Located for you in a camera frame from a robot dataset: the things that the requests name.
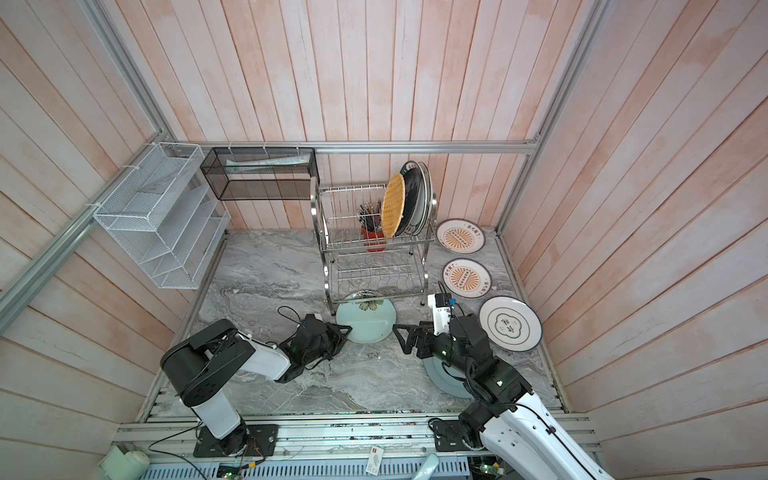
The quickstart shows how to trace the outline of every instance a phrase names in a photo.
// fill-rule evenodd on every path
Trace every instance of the dish rack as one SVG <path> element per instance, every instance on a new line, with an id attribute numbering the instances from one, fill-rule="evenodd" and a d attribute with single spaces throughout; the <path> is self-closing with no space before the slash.
<path id="1" fill-rule="evenodd" d="M 372 300 L 425 295 L 429 283 L 425 264 L 435 239 L 436 195 L 420 232 L 383 238 L 362 228 L 359 206 L 383 199 L 386 184 L 320 188 L 315 179 L 313 183 L 311 212 L 331 312 L 335 315 L 337 306 L 360 290 L 382 294 Z"/>
<path id="2" fill-rule="evenodd" d="M 96 221 L 160 288 L 196 289 L 230 215 L 216 216 L 194 144 L 157 144 L 96 210 Z"/>

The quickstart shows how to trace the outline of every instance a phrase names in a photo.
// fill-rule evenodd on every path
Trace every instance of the wood panel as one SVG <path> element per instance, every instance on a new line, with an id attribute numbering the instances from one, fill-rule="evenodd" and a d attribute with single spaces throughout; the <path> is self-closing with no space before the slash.
<path id="1" fill-rule="evenodd" d="M 131 54 L 140 57 L 143 75 L 151 76 L 148 83 L 162 97 L 164 113 L 174 117 L 174 133 L 189 141 L 236 142 L 532 137 L 594 4 L 199 3 L 187 8 L 177 0 L 110 0 L 107 7 L 129 37 Z M 320 168 L 320 180 L 383 182 L 408 159 L 331 155 L 323 158 L 328 167 Z M 410 159 L 432 171 L 440 220 L 451 215 L 493 226 L 524 158 Z M 307 202 L 243 200 L 227 206 L 237 229 L 312 226 Z"/>
<path id="2" fill-rule="evenodd" d="M 185 13 L 199 26 L 201 12 Z M 209 38 L 195 40 L 210 53 Z M 203 66 L 209 86 L 227 82 L 221 67 Z M 156 129 L 77 2 L 2 3 L 0 84 L 4 289 Z M 165 96 L 158 102 L 172 112 Z M 239 117 L 225 125 L 243 128 Z M 135 418 L 188 305 L 154 287 L 105 232 L 86 239 L 0 339 L 3 472 L 27 475 L 44 458 L 36 475 L 87 476 L 117 424 Z"/>
<path id="3" fill-rule="evenodd" d="M 616 4 L 503 233 L 617 478 L 765 460 L 766 21 Z"/>

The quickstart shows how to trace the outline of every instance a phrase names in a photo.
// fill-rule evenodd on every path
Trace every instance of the plate with chinese characters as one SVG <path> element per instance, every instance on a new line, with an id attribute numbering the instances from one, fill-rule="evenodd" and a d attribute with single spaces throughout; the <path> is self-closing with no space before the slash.
<path id="1" fill-rule="evenodd" d="M 437 227 L 437 241 L 453 253 L 474 253 L 485 245 L 485 233 L 469 220 L 446 220 Z"/>
<path id="2" fill-rule="evenodd" d="M 480 263 L 457 258 L 442 269 L 442 281 L 454 294 L 464 298 L 480 298 L 491 289 L 491 274 Z"/>
<path id="3" fill-rule="evenodd" d="M 495 296 L 483 303 L 480 325 L 493 343 L 513 352 L 526 352 L 541 342 L 536 312 L 510 296 Z"/>

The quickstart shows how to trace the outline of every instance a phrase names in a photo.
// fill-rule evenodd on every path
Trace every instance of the plate with orange sunburst pattern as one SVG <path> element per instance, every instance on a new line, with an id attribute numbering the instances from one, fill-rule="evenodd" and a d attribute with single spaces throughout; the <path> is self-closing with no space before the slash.
<path id="1" fill-rule="evenodd" d="M 485 245 L 485 233 L 469 220 L 446 220 L 437 227 L 437 241 L 453 253 L 474 253 Z"/>
<path id="2" fill-rule="evenodd" d="M 491 274 L 468 258 L 448 262 L 442 269 L 442 281 L 448 290 L 464 298 L 479 298 L 491 289 Z"/>

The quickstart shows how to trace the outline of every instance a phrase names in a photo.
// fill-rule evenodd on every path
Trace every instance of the orange sunburst pattern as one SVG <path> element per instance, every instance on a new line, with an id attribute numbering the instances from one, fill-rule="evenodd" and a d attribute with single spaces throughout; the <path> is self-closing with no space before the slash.
<path id="1" fill-rule="evenodd" d="M 480 276 L 466 266 L 457 266 L 451 272 L 451 283 L 459 290 L 471 292 L 480 286 Z"/>
<path id="2" fill-rule="evenodd" d="M 456 250 L 467 250 L 475 243 L 475 239 L 466 229 L 454 227 L 445 232 L 445 242 Z"/>

